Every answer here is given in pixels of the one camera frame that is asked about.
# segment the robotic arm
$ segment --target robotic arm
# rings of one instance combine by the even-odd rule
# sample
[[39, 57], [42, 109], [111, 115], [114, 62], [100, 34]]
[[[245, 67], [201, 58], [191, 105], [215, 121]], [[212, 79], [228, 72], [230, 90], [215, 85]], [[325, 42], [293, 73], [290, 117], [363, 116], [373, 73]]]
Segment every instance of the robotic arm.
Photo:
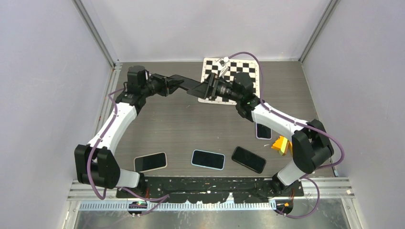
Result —
[[[96, 186], [139, 187], [143, 174], [120, 169], [114, 159], [115, 149], [129, 123], [136, 118], [145, 105], [147, 97], [155, 94], [168, 96], [177, 88], [202, 99], [221, 96], [236, 101], [236, 109], [241, 117], [265, 125], [292, 142], [293, 160], [276, 173], [271, 182], [272, 189], [276, 193], [287, 189], [304, 175], [312, 173], [333, 155], [333, 148], [327, 137], [296, 125], [296, 123], [303, 123], [324, 131], [325, 128], [320, 121], [314, 119], [307, 122], [296, 119], [278, 111], [268, 103], [262, 104], [254, 94], [253, 83], [247, 73], [237, 73], [232, 83], [223, 79], [228, 61], [228, 58], [218, 60], [216, 65], [220, 75], [211, 73], [202, 83], [180, 75], [165, 77], [152, 74], [147, 77], [148, 72], [144, 67], [131, 67], [128, 71], [127, 90], [116, 99], [117, 116], [114, 123], [109, 126], [110, 120], [115, 115], [111, 114], [100, 132], [87, 145], [78, 145], [75, 150], [79, 182], [89, 184], [86, 164], [90, 159], [92, 160], [91, 176]], [[106, 128], [108, 131], [103, 141], [96, 147], [93, 157], [89, 158], [92, 147]]]

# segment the checkerboard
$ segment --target checkerboard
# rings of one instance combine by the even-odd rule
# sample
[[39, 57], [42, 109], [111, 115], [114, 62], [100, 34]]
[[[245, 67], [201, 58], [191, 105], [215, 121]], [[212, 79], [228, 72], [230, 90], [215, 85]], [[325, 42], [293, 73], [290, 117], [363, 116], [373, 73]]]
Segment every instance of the checkerboard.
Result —
[[[204, 63], [202, 67], [202, 75], [201, 75], [201, 82], [204, 82], [208, 75], [213, 72], [219, 74], [218, 66], [213, 65], [215, 61], [218, 59], [216, 58], [204, 58]], [[234, 80], [234, 76], [236, 73], [249, 73], [250, 78], [253, 81], [253, 88], [256, 90], [256, 95], [260, 95], [260, 78], [259, 78], [259, 66], [257, 65], [256, 61], [247, 61], [247, 60], [233, 60], [230, 59], [229, 62], [226, 64], [228, 66], [228, 71], [226, 72], [224, 79], [232, 82]], [[235, 101], [225, 99], [222, 97], [216, 97], [215, 99], [198, 99], [201, 103], [209, 103], [209, 104], [229, 104], [229, 105], [236, 105]]]

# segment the phone screen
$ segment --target phone screen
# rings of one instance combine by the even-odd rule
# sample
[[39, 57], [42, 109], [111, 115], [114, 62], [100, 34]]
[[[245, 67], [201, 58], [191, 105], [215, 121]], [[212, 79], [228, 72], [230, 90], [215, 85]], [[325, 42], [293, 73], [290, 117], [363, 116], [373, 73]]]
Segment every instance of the phone screen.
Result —
[[135, 158], [135, 172], [144, 172], [166, 167], [166, 154], [157, 153]]
[[232, 154], [232, 160], [257, 172], [262, 173], [266, 165], [266, 160], [242, 147], [237, 147]]
[[258, 139], [271, 139], [271, 129], [262, 124], [256, 124], [256, 137]]
[[195, 166], [214, 168], [222, 170], [224, 168], [225, 155], [211, 153], [207, 151], [194, 150], [191, 164]]

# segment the white wall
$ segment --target white wall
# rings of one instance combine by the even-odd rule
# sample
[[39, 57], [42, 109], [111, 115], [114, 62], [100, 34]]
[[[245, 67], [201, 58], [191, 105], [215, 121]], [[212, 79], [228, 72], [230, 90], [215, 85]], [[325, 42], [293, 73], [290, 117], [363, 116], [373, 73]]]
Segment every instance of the white wall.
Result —
[[202, 60], [248, 51], [295, 59], [327, 0], [84, 0], [121, 62]]
[[55, 229], [110, 68], [69, 0], [0, 1], [0, 222]]
[[370, 228], [403, 228], [405, 2], [341, 1], [304, 69]]

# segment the wood grain surface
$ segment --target wood grain surface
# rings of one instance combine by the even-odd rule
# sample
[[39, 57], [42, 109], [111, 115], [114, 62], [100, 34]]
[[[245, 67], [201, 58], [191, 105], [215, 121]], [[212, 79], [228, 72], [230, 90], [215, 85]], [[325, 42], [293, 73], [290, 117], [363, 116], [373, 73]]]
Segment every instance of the wood grain surface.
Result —
[[[139, 62], [123, 64], [117, 88], [127, 80], [130, 66], [145, 66], [151, 73], [165, 76], [183, 75], [197, 81], [201, 78], [202, 62]], [[264, 100], [273, 107], [296, 118], [316, 118], [315, 108], [299, 62], [262, 62]], [[147, 176], [238, 176], [271, 177], [292, 157], [281, 156], [271, 149], [278, 137], [258, 140], [255, 125], [241, 118], [233, 105], [199, 103], [196, 97], [182, 89], [168, 97], [155, 95], [147, 98], [136, 120], [132, 122], [115, 152], [123, 169], [134, 169], [134, 158], [166, 152], [166, 168], [146, 172]], [[262, 174], [257, 174], [231, 160], [237, 146], [267, 160]], [[222, 171], [191, 165], [195, 149], [225, 154]], [[332, 177], [332, 169], [317, 171], [317, 177]]]

